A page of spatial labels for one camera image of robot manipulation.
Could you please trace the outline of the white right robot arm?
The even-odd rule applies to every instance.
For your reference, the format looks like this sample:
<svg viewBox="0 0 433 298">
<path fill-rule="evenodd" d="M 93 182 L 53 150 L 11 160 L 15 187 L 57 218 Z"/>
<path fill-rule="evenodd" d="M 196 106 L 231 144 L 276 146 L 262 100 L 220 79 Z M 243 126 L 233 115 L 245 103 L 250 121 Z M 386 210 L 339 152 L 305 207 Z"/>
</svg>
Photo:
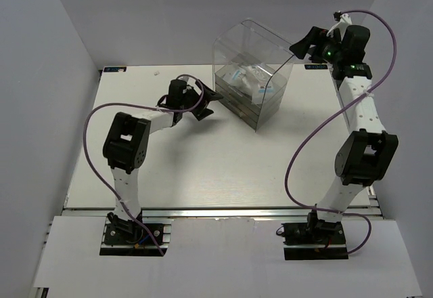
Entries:
<svg viewBox="0 0 433 298">
<path fill-rule="evenodd" d="M 312 62 L 330 66 L 349 132 L 336 154 L 335 179 L 308 216 L 306 237 L 315 243 L 323 242 L 340 224 L 359 192 L 383 179 L 398 147 L 397 136 L 386 131 L 369 93 L 372 73 L 364 62 L 369 38 L 364 26 L 333 30 L 314 26 L 290 48 L 299 59 L 309 54 Z"/>
</svg>

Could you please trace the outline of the clear acrylic makeup organizer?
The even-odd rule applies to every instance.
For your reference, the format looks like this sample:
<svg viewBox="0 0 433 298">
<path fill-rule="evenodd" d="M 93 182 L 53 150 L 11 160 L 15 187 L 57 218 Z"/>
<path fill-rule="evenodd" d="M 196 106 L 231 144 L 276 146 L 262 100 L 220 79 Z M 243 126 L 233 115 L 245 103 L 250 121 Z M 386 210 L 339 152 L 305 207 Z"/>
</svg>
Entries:
<svg viewBox="0 0 433 298">
<path fill-rule="evenodd" d="M 292 43 L 245 19 L 212 44 L 213 87 L 221 103 L 258 131 L 278 110 L 297 57 Z"/>
</svg>

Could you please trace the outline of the clear packet blue label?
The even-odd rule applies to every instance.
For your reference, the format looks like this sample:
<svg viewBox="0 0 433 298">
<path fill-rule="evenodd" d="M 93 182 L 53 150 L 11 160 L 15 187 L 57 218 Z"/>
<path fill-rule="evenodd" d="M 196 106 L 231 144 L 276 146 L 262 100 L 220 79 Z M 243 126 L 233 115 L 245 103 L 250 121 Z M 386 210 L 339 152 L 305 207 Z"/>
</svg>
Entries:
<svg viewBox="0 0 433 298">
<path fill-rule="evenodd" d="M 223 80 L 238 91 L 246 94 L 253 104 L 260 105 L 267 101 L 267 95 L 273 95 L 271 82 L 273 70 L 264 63 L 232 64 L 224 74 Z"/>
</svg>

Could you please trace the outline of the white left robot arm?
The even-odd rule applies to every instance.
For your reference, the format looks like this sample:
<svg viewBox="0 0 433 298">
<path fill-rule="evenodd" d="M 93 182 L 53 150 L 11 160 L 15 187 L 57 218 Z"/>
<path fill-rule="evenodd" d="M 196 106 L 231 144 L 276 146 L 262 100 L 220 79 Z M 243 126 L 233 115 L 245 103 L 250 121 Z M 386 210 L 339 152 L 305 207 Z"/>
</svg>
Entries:
<svg viewBox="0 0 433 298">
<path fill-rule="evenodd" d="M 138 169 L 144 163 L 150 135 L 174 127 L 184 112 L 192 113 L 201 121 L 213 113 L 209 103 L 223 99 L 201 80 L 196 85 L 201 93 L 182 77 L 173 79 L 168 93 L 158 100 L 157 110 L 135 116 L 118 112 L 114 116 L 103 145 L 103 156 L 108 161 L 118 195 L 115 210 L 108 214 L 108 219 L 115 224 L 122 222 L 119 233 L 129 243 L 139 241 L 143 235 L 143 226 L 135 221 L 141 221 Z"/>
</svg>

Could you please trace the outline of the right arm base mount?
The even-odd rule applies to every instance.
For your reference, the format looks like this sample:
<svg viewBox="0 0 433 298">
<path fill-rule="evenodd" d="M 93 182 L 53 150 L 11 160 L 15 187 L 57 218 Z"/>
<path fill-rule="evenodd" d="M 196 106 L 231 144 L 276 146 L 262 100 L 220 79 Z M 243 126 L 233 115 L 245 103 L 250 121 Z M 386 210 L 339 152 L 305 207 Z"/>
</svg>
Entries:
<svg viewBox="0 0 433 298">
<path fill-rule="evenodd" d="M 311 230 L 307 223 L 283 223 L 275 232 L 283 238 L 286 261 L 348 259 L 346 237 L 341 223 L 335 230 Z"/>
</svg>

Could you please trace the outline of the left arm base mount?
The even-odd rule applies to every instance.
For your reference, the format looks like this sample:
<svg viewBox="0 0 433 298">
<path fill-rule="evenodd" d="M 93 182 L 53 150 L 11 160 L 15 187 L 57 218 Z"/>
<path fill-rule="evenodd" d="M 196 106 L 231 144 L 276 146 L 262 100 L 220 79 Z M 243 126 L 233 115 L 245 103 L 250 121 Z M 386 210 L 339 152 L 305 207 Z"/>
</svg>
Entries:
<svg viewBox="0 0 433 298">
<path fill-rule="evenodd" d="M 170 242 L 171 225 L 151 221 L 144 223 L 150 232 L 132 220 L 107 214 L 99 249 L 100 256 L 162 257 Z"/>
</svg>

